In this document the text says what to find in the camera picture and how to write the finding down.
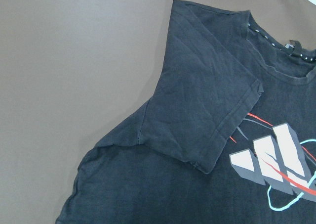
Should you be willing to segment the black t-shirt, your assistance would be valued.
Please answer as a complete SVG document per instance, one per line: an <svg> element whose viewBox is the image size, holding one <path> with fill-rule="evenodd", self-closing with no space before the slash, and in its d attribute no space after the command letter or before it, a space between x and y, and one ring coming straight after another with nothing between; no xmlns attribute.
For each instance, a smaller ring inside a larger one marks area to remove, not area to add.
<svg viewBox="0 0 316 224"><path fill-rule="evenodd" d="M316 52L174 0L153 96L84 156L58 224L313 224Z"/></svg>

